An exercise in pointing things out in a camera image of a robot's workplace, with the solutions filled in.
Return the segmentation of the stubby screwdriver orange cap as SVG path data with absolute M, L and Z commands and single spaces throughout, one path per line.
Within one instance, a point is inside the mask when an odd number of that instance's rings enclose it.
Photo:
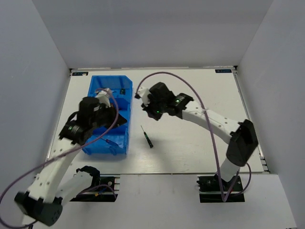
M 122 89 L 120 90 L 120 94 L 125 95 L 125 94 L 126 94 L 126 89 L 125 89 L 125 88 L 122 88 Z

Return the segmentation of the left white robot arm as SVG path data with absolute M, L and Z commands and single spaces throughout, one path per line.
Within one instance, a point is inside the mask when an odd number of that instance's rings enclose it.
M 109 99 L 107 95 L 84 97 L 79 103 L 79 110 L 69 116 L 60 131 L 53 157 L 27 190 L 16 194 L 14 201 L 21 211 L 50 227 L 71 199 L 86 189 L 98 189 L 100 172 L 91 166 L 77 169 L 76 175 L 64 184 L 61 180 L 95 129 L 105 127 L 110 131 L 126 122 L 119 115 L 114 99 Z

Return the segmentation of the black green precision screwdriver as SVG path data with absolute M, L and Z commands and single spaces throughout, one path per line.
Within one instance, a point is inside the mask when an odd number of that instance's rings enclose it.
M 150 138 L 148 137 L 147 133 L 144 131 L 144 129 L 143 129 L 142 126 L 141 126 L 141 129 L 142 129 L 142 131 L 143 131 L 143 134 L 144 134 L 144 136 L 145 136 L 145 139 L 146 139 L 146 141 L 147 141 L 149 147 L 150 147 L 150 148 L 153 148 L 153 144 L 152 144 Z

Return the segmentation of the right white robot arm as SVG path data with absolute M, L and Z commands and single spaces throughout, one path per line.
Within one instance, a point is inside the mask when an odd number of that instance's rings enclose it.
M 184 93 L 174 95 L 162 82 L 150 89 L 139 87 L 135 97 L 142 100 L 141 107 L 150 118 L 158 121 L 163 114 L 176 116 L 212 130 L 213 135 L 227 143 L 226 158 L 219 168 L 220 175 L 215 178 L 220 190 L 227 190 L 232 185 L 233 176 L 246 165 L 258 146 L 254 125 L 250 120 L 238 122 L 210 109 L 203 109 L 191 96 Z

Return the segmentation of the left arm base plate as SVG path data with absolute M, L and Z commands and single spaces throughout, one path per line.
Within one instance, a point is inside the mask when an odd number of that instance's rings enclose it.
M 78 194 L 71 202 L 115 202 L 120 188 L 120 175 L 101 175 L 94 188 Z

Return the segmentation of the blue handled screwdriver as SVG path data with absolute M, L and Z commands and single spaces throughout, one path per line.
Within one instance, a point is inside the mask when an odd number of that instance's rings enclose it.
M 110 146 L 114 146 L 114 147 L 118 147 L 119 144 L 106 138 L 106 137 L 100 137 L 99 135 L 94 135 L 92 137 L 90 137 L 87 140 L 88 142 L 92 142 L 93 141 L 93 145 L 95 145 L 96 147 L 110 147 Z

